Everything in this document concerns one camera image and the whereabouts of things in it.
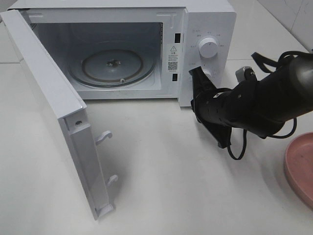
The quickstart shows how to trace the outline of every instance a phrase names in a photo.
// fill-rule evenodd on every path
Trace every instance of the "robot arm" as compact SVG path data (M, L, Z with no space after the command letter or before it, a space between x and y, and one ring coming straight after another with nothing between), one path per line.
M239 84L232 90L216 88L201 67L190 71L194 93L191 105L197 120L214 136L219 147L227 147L235 160L245 152L247 131L263 139L286 138L295 131L296 117L313 110L313 54L289 51L278 62L258 53L252 57L270 74L258 81L252 68L243 67L236 72ZM271 72L265 64L276 67L276 71ZM291 119L294 119L291 133L275 136ZM232 127L244 130L244 147L238 158L230 150Z

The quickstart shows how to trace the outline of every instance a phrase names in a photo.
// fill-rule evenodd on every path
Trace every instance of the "white countertop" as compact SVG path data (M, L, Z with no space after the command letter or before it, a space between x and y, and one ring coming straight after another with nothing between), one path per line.
M257 51L278 58L304 48L257 1L232 0L237 22L223 86L252 66ZM75 167L51 138L36 100L0 24L0 234L207 235L311 234L313 211L283 172L292 138L313 130L313 113L298 118L293 137L262 140L248 133L241 161L174 99L86 101L116 210L94 221ZM287 133L287 123L281 133ZM241 149L241 131L232 148Z

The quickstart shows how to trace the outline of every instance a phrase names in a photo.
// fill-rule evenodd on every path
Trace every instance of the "warning label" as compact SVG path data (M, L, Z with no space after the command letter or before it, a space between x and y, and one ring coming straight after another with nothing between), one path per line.
M180 45L174 45L174 44L168 44L167 45L167 65L168 65L168 71L169 72L177 72L179 67L179 56L180 56L181 50Z

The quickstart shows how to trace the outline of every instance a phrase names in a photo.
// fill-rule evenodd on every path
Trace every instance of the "qr code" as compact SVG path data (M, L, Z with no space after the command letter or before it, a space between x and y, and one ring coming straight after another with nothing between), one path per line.
M178 63L176 62L168 62L168 70L177 70Z

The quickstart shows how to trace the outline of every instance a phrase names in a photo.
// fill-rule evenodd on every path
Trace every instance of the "microwave oven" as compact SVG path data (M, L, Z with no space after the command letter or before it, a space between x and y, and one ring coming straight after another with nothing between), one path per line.
M65 140L95 219L113 210L83 99L177 98L189 71L218 86L236 13L227 0L18 0L1 13L52 132Z

